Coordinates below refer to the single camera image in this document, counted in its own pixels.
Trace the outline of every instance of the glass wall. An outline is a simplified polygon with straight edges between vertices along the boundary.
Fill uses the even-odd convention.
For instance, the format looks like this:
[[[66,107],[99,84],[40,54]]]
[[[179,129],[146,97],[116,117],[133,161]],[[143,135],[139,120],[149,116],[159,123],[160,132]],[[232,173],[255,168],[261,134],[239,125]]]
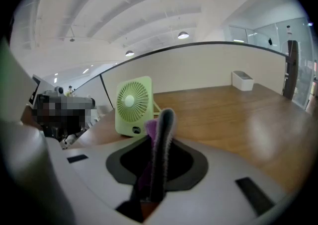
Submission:
[[[289,56],[288,40],[298,42],[298,77],[293,101],[306,108],[314,76],[313,41],[305,18],[286,20],[250,30],[231,27],[233,41],[268,48]]]

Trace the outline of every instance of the ceiling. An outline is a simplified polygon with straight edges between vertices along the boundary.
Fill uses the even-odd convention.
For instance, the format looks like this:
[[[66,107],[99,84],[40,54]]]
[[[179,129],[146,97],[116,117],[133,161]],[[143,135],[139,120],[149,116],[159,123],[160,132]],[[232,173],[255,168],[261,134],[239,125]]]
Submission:
[[[231,15],[231,18],[245,19],[249,22],[244,23],[245,27],[257,29],[300,16],[307,14],[298,0],[247,0]]]
[[[209,34],[217,33],[246,1],[23,0],[14,15],[10,46],[30,75],[52,76],[70,69],[80,75],[90,64],[129,59],[127,50],[137,56],[210,37],[222,40]],[[180,31],[189,38],[179,40]]]
[[[82,65],[80,67],[75,67],[72,69],[58,71],[54,74],[47,75],[43,77],[43,79],[50,84],[54,84],[54,79],[57,79],[56,84],[61,85],[64,82],[72,83],[74,80],[78,80],[79,78],[90,79],[97,74],[109,69],[115,64],[92,64],[92,65]]]

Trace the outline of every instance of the purple brush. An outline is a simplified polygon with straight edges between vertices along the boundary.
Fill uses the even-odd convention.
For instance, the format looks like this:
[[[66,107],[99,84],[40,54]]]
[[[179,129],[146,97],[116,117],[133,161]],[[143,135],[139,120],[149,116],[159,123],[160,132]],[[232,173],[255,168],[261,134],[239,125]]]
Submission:
[[[148,120],[145,123],[145,128],[146,128],[147,134],[151,137],[151,148],[153,149],[155,146],[155,140],[156,140],[157,120],[156,119]],[[142,190],[144,186],[150,186],[151,170],[152,170],[152,163],[149,162],[143,174],[138,180],[138,189],[140,191]]]

